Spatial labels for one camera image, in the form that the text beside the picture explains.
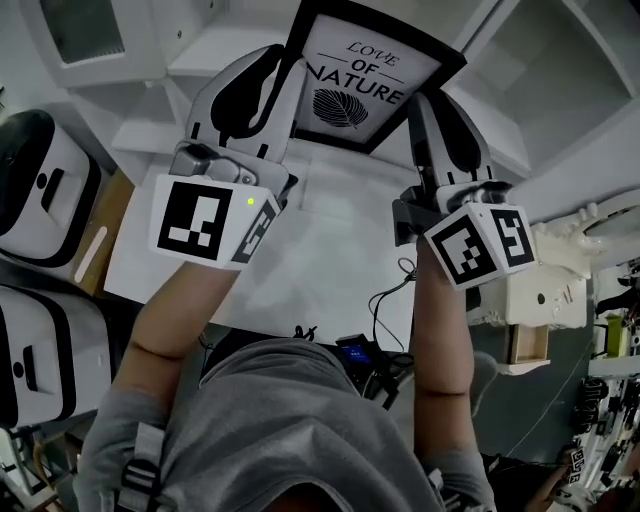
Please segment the white and black robot housing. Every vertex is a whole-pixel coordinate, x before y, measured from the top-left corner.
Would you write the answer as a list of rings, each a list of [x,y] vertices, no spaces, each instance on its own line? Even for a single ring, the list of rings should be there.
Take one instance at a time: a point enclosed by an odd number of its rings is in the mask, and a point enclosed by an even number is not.
[[[103,172],[43,110],[0,123],[0,255],[59,268],[76,254]]]
[[[95,304],[0,285],[0,427],[93,411],[111,379],[108,330]]]

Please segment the person's left forearm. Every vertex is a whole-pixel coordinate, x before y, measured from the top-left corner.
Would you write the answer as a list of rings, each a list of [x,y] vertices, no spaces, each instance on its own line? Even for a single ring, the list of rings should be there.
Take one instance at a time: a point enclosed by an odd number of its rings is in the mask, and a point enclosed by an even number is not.
[[[183,359],[234,285],[239,273],[184,263],[143,307],[129,347],[163,359]]]

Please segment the cream ornate dressing table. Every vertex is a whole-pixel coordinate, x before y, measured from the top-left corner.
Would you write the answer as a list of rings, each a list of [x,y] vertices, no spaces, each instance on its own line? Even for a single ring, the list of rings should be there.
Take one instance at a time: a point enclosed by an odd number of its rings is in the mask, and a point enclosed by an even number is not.
[[[587,323],[587,281],[640,257],[640,188],[540,223],[532,233],[538,263],[480,286],[479,305],[468,313],[472,325],[506,328],[503,375],[549,365],[549,330]]]

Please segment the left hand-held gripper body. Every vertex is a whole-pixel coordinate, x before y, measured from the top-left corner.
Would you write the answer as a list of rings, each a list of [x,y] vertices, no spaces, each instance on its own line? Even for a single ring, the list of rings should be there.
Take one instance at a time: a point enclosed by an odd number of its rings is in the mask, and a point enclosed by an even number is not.
[[[280,163],[184,140],[169,172],[156,178],[149,248],[208,267],[241,270],[297,182]]]

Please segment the green box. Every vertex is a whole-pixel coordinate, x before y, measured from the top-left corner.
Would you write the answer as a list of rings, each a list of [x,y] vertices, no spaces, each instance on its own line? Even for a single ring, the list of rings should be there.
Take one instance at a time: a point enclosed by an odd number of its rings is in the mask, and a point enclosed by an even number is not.
[[[608,315],[606,321],[606,357],[619,358],[627,356],[630,336],[627,321],[620,315]]]

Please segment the black device with blue screen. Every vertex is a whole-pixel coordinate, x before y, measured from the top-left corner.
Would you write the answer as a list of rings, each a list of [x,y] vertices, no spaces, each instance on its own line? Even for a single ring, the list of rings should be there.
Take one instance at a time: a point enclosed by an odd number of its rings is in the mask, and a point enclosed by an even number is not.
[[[356,385],[364,385],[379,363],[378,350],[363,334],[339,338],[336,341],[346,371]]]

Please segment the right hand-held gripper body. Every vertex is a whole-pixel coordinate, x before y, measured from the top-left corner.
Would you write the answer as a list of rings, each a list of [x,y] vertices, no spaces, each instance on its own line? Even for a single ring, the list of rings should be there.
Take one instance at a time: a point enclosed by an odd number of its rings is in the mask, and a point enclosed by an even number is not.
[[[392,203],[395,244],[424,237],[457,290],[521,272],[536,263],[526,212],[507,202],[511,185],[483,180],[412,186]]]

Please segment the person's right forearm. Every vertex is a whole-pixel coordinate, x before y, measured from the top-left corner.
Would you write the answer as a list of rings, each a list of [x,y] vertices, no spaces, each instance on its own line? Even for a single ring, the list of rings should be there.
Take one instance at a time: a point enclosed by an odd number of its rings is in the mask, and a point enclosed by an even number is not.
[[[453,288],[428,242],[416,244],[413,331],[416,387],[435,395],[470,392],[474,356],[466,320],[466,299]]]

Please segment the person's grey t-shirt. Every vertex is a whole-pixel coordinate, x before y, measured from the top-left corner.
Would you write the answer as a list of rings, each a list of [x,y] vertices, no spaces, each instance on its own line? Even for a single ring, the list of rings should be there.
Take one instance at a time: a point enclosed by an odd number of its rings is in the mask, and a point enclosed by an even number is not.
[[[163,437],[157,499],[169,512],[262,512],[304,484],[339,512],[495,512],[476,449],[415,456],[391,415],[308,341],[238,350],[170,413],[144,392],[109,391],[74,483],[81,512],[115,504],[143,424]]]

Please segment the black framed nature picture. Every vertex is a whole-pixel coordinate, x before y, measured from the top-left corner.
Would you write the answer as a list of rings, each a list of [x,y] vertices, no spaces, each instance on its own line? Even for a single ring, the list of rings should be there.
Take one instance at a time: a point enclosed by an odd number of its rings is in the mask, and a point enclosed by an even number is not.
[[[416,92],[440,89],[462,53],[352,0],[302,0],[286,48],[307,78],[293,137],[369,154],[407,118]]]

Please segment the white shelf cabinet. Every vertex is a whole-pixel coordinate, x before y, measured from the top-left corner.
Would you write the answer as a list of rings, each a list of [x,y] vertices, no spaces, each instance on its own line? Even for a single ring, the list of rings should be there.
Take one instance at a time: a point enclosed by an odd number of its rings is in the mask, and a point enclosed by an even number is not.
[[[281,44],[302,0],[16,0],[55,83],[115,164],[141,184],[152,160],[184,140],[199,91],[235,60]],[[469,115],[496,167],[525,177],[513,200],[531,221],[640,187],[640,131],[572,167],[615,118],[640,111],[640,12],[629,0],[352,0],[463,54],[440,89]],[[269,96],[281,61],[262,87]],[[374,151],[414,167],[406,120]]]

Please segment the brown cardboard box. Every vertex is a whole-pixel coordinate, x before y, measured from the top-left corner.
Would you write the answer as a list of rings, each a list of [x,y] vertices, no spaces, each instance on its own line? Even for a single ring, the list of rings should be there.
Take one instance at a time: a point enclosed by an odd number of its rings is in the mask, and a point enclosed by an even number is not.
[[[73,261],[72,282],[92,297],[104,294],[111,255],[134,189],[117,169],[107,180],[87,223]]]

